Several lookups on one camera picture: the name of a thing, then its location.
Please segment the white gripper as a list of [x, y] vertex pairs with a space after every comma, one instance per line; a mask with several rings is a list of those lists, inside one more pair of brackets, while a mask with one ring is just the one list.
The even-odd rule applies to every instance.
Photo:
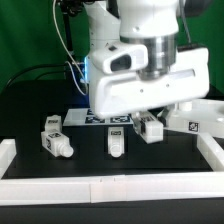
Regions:
[[[135, 132], [142, 133], [140, 111], [206, 96], [209, 91], [208, 50], [182, 51], [168, 72], [143, 80], [140, 71], [149, 64], [144, 45], [113, 43], [90, 54], [89, 100], [101, 118], [132, 115]], [[166, 125], [166, 110], [156, 114]]]

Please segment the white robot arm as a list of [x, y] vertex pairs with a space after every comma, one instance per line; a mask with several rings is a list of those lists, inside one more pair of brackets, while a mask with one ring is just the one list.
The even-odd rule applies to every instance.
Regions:
[[179, 0], [119, 0], [120, 40], [89, 54], [90, 107], [98, 118], [129, 114], [149, 134], [151, 109], [209, 91], [208, 50], [178, 51]]

